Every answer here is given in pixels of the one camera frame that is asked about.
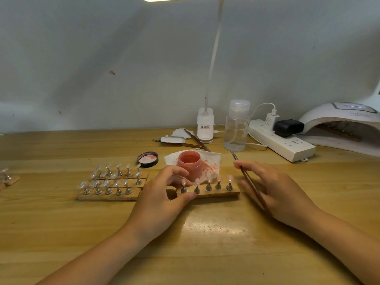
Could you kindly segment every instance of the power strip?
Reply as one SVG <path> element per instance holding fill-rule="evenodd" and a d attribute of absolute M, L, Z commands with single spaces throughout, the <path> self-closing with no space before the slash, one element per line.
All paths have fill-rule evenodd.
<path fill-rule="evenodd" d="M 312 144 L 293 135 L 283 138 L 265 129 L 264 125 L 265 121 L 261 119 L 250 121 L 248 134 L 290 162 L 299 160 L 306 162 L 307 158 L 314 155 L 316 147 Z"/>

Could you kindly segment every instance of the wooden nail display base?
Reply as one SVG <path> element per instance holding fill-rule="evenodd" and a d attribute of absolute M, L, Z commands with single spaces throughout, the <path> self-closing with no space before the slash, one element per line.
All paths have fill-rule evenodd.
<path fill-rule="evenodd" d="M 21 177 L 20 177 L 20 176 L 17 176 L 17 175 L 11 175 L 11 177 L 12 177 L 12 178 L 11 178 L 10 180 L 7 180 L 7 181 L 5 181 L 5 180 L 1 180 L 0 183 L 5 184 L 6 186 L 11 186 L 11 185 L 13 185 L 14 183 L 16 183 L 18 180 L 21 179 Z"/>
<path fill-rule="evenodd" d="M 218 182 L 214 181 L 211 184 L 211 187 L 212 187 L 211 191 L 206 191 L 207 184 L 199 185 L 198 187 L 201 190 L 201 192 L 199 194 L 197 194 L 197 198 L 225 197 L 225 196 L 233 196 L 233 195 L 240 194 L 240 189 L 235 182 L 231 183 L 231 185 L 232 185 L 231 191 L 226 189 L 226 186 L 228 185 L 228 183 L 223 182 L 223 181 L 220 182 L 221 189 L 220 190 L 215 189 L 215 185 L 217 183 Z M 194 189 L 196 188 L 196 186 L 190 186 L 190 187 L 186 187 L 186 188 L 187 188 L 188 192 L 194 192 Z M 177 196 L 180 196 L 180 195 L 182 195 L 181 188 L 177 189 Z"/>
<path fill-rule="evenodd" d="M 142 183 L 140 185 L 136 185 L 137 178 L 136 177 L 126 177 L 126 176 L 119 176 L 117 177 L 118 181 L 120 182 L 120 190 L 123 192 L 121 195 L 116 195 L 117 188 L 112 187 L 113 181 L 109 185 L 109 188 L 112 188 L 111 194 L 106 194 L 107 188 L 99 187 L 102 192 L 98 195 L 95 194 L 96 188 L 90 188 L 91 193 L 85 195 L 84 189 L 81 189 L 77 199 L 78 200 L 85 200 L 85 201 L 99 201 L 99 200 L 108 200 L 108 201 L 136 201 L 138 196 L 140 195 L 141 190 L 144 188 L 145 183 L 147 182 L 147 179 L 149 177 L 149 174 L 147 172 L 142 172 L 142 175 L 140 177 Z M 130 194 L 126 194 L 126 187 L 123 185 L 125 181 L 128 180 L 128 187 L 132 189 L 132 192 Z"/>

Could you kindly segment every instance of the forearm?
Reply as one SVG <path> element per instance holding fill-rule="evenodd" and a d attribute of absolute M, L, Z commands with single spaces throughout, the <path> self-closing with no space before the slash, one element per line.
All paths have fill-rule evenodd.
<path fill-rule="evenodd" d="M 123 227 L 38 284 L 108 284 L 111 278 L 145 245 L 146 242 L 139 240 L 134 230 Z"/>
<path fill-rule="evenodd" d="M 380 283 L 380 241 L 319 211 L 302 231 L 337 257 L 364 284 Z"/>

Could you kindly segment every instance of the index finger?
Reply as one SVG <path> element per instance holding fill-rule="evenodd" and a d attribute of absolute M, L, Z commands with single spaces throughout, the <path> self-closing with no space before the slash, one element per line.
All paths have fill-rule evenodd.
<path fill-rule="evenodd" d="M 259 176 L 262 180 L 266 179 L 268 169 L 264 164 L 255 161 L 234 161 L 235 168 L 240 169 L 243 167 L 244 170 L 252 171 L 257 176 Z"/>
<path fill-rule="evenodd" d="M 173 175 L 179 175 L 182 177 L 186 177 L 188 174 L 189 174 L 189 172 L 182 167 L 168 165 L 165 168 L 163 168 L 161 170 L 161 172 L 159 172 L 157 174 L 156 178 L 159 178 L 161 180 L 165 180 L 165 182 L 167 182 L 168 179 Z"/>

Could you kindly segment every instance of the wood grain tabletop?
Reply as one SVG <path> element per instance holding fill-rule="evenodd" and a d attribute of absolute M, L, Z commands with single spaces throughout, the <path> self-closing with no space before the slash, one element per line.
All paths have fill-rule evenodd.
<path fill-rule="evenodd" d="M 144 169 L 154 176 L 165 166 L 164 156 L 186 150 L 152 141 L 172 131 L 58 131 L 0 136 L 0 169 L 8 167 L 21 176 L 20 181 L 0 191 L 0 284 L 34 284 L 117 231 L 134 202 L 78 201 L 76 186 L 98 165 L 134 164 L 145 151 L 159 155 L 156 166 Z M 241 178 L 240 170 L 232 166 L 231 154 L 223 148 L 223 134 L 217 134 L 208 146 L 221 153 L 222 176 Z M 380 158 L 318 147 L 309 162 L 292 164 L 270 149 L 252 145 L 237 156 L 266 162 L 288 173 L 323 210 L 380 239 Z M 269 220 L 244 192 L 239 197 L 194 200 L 111 282 L 358 283 L 309 237 Z"/>

